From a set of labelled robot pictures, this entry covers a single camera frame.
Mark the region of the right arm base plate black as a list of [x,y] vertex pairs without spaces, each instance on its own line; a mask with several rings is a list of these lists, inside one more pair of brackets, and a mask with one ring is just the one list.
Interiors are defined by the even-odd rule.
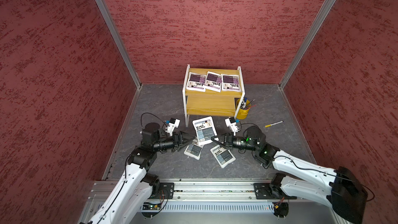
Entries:
[[286,195],[279,186],[271,183],[254,183],[254,192],[257,200],[296,200],[297,197]]

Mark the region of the yellow pen cup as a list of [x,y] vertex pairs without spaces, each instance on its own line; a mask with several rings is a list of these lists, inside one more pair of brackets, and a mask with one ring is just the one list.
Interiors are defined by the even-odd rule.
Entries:
[[255,104],[252,104],[252,102],[245,97],[239,106],[239,110],[238,110],[236,118],[239,120],[246,119],[248,116],[249,110],[253,106],[255,106]]

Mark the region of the left corner aluminium post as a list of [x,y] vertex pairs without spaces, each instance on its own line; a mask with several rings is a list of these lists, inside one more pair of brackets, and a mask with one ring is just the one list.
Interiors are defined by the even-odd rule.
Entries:
[[127,49],[126,49],[126,47],[125,47],[125,45],[123,43],[123,40],[122,40],[118,30],[117,30],[117,27],[116,27],[116,25],[114,23],[114,20],[113,20],[113,18],[111,16],[111,13],[110,13],[108,7],[106,5],[105,0],[95,0],[95,2],[96,2],[97,6],[99,8],[99,11],[100,11],[100,13],[101,13],[101,15],[102,15],[107,27],[108,27],[110,33],[111,33],[111,36],[112,36],[112,38],[113,38],[113,40],[114,40],[114,42],[115,42],[115,44],[116,44],[116,46],[117,46],[117,48],[119,50],[119,53],[122,56],[122,59],[123,59],[125,65],[127,67],[127,70],[129,72],[131,78],[134,81],[134,84],[135,84],[136,88],[138,90],[141,90],[141,88],[142,88],[141,80],[139,79],[139,76],[138,76],[138,74],[137,74],[137,72],[136,72],[136,70],[135,70],[135,68],[133,66],[133,63],[132,63],[132,61],[130,59],[128,51],[127,51]]

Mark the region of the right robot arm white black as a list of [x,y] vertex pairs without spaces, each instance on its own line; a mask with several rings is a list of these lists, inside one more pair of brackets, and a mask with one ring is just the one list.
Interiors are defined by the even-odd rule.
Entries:
[[296,158],[269,144],[255,125],[244,136],[226,133],[211,140],[225,149],[249,150],[256,162],[276,169],[278,172],[264,190],[268,197],[280,201],[303,198],[330,207],[347,222],[363,222],[368,192],[347,168],[326,168]]

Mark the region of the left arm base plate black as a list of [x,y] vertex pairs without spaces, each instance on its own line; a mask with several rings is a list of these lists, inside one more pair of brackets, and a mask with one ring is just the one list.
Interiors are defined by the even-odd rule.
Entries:
[[152,187],[152,193],[149,199],[173,199],[174,183],[159,183]]

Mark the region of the corner aluminium post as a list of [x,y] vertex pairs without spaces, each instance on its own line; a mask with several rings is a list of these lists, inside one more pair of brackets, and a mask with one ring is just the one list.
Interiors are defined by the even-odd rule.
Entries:
[[114,42],[115,42],[115,44],[116,44],[116,46],[117,46],[117,48],[119,50],[119,53],[122,56],[122,59],[123,59],[125,65],[127,67],[127,70],[129,72],[131,78],[134,81],[134,84],[135,84],[136,88],[138,90],[141,90],[141,88],[142,88],[141,80],[139,79],[139,76],[138,76],[138,74],[137,74],[137,72],[136,72],[136,70],[135,70],[135,68],[133,66],[133,63],[132,63],[132,61],[130,59],[128,51],[127,51],[127,49],[126,49],[126,47],[125,47],[125,45],[123,43],[123,40],[122,40],[118,30],[117,30],[117,27],[116,27],[116,25],[114,23],[114,20],[113,20],[113,18],[111,16],[111,13],[110,13],[108,7],[106,5],[105,0],[95,0],[95,2],[96,2],[97,6],[99,8],[99,11],[100,11],[100,13],[101,13],[101,15],[102,15],[107,27],[108,27],[110,33],[111,33],[111,36],[112,36],[112,38],[113,38],[113,40],[114,40]]
[[300,45],[296,55],[294,56],[292,62],[290,63],[287,71],[285,72],[279,86],[281,89],[284,89],[293,75],[295,69],[297,68],[298,64],[300,63],[301,59],[305,55],[307,49],[309,48],[310,44],[312,43],[313,39],[315,38],[316,34],[318,33],[319,29],[321,28],[323,22],[325,21],[326,17],[328,16],[330,10],[334,6],[336,0],[324,0],[320,10],[318,11],[311,27],[309,28],[302,44]]

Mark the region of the yellow handled marker pen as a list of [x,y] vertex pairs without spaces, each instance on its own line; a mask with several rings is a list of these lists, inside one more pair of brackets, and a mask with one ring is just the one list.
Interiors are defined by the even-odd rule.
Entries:
[[282,121],[278,121],[278,122],[275,122],[275,123],[267,124],[267,125],[265,125],[264,127],[265,127],[265,128],[269,128],[269,127],[272,127],[272,126],[274,126],[274,125],[281,124],[281,123],[283,123],[283,122],[284,122],[283,120],[282,120]]

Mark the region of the wooden two-tier shelf white frame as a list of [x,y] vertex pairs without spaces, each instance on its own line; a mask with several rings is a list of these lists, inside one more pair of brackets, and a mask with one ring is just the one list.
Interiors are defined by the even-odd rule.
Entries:
[[[186,88],[190,73],[204,75],[207,72],[238,76],[241,91],[215,92],[212,90],[206,90],[205,92],[200,92],[188,90]],[[214,69],[191,68],[190,65],[187,65],[182,89],[185,126],[189,126],[189,117],[191,115],[237,117],[239,106],[242,103],[245,94],[244,80],[240,66],[237,69]]]

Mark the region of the grey-blue coffee bag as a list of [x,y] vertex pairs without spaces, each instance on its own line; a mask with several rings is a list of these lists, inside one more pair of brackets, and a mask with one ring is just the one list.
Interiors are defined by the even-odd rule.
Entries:
[[203,146],[199,145],[199,142],[197,139],[194,139],[192,141],[192,143],[187,146],[187,148],[184,151],[184,154],[187,155],[188,157],[192,157],[196,160],[200,160],[202,150],[203,150]]
[[220,145],[213,147],[210,152],[219,163],[221,168],[225,168],[227,165],[233,163],[236,160],[234,155],[229,150],[221,147]]
[[198,145],[204,146],[212,143],[211,138],[217,136],[212,117],[194,120],[192,123],[197,134]]

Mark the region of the right corner aluminium post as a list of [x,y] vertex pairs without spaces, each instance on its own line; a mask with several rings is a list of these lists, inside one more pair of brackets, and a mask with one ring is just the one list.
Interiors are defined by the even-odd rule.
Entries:
[[279,86],[281,89],[284,89],[293,75],[295,69],[297,68],[298,64],[300,63],[301,59],[305,55],[307,49],[309,48],[310,44],[312,43],[313,39],[315,38],[316,34],[318,33],[319,29],[321,28],[323,22],[325,21],[326,17],[328,16],[330,10],[334,6],[336,0],[324,0],[320,10],[318,11],[311,27],[309,28],[302,44],[300,45],[296,55],[294,56],[292,62],[290,63],[287,71],[285,72]]

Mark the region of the purple coffee bag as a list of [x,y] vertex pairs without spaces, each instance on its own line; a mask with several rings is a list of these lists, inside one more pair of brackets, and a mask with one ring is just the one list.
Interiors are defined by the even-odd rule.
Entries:
[[222,77],[220,74],[214,72],[207,72],[204,88],[215,92],[221,92]]
[[190,91],[205,92],[206,75],[189,72],[186,89]]
[[241,92],[239,76],[221,74],[222,77],[222,91]]

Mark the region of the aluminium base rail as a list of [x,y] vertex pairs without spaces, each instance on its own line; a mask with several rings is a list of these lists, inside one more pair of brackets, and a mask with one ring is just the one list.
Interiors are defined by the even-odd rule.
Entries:
[[289,176],[284,177],[280,183],[273,183],[270,179],[164,179],[160,182],[174,183],[173,200],[180,201],[254,201],[257,200],[254,183],[279,186],[286,195],[297,197],[297,200],[320,203],[331,194],[319,186]]

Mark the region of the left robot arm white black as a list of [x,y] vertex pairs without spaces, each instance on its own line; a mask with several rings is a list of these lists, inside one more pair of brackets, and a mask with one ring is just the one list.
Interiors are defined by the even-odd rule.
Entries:
[[142,129],[142,140],[127,157],[124,172],[104,204],[88,221],[89,224],[129,224],[144,203],[151,197],[169,199],[160,189],[159,177],[148,171],[157,153],[181,151],[190,145],[195,135],[182,131],[164,130],[152,122]]

